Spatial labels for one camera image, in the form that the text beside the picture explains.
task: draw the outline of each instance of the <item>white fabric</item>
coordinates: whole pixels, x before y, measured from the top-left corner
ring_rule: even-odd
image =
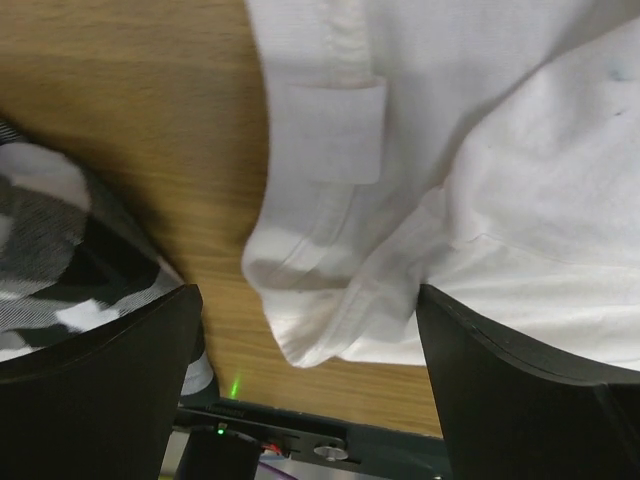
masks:
[[[422,364],[413,309],[430,283],[640,370],[640,2],[247,2],[271,157],[243,268],[289,362]],[[377,75],[378,181],[302,174],[291,85],[357,95]],[[317,128],[343,113],[318,109]]]

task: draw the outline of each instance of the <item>white cloth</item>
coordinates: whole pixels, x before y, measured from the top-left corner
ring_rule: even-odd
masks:
[[[247,2],[271,157],[243,269],[289,362],[423,364],[430,283],[640,370],[640,2]]]

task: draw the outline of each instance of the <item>purple wire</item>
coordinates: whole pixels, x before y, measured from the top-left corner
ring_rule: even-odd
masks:
[[[268,470],[269,472],[273,473],[274,475],[277,475],[280,480],[298,480],[293,475],[289,475],[288,473],[285,473],[282,470],[277,469],[276,467],[272,467],[268,463],[258,462],[258,465],[260,465],[265,470]]]

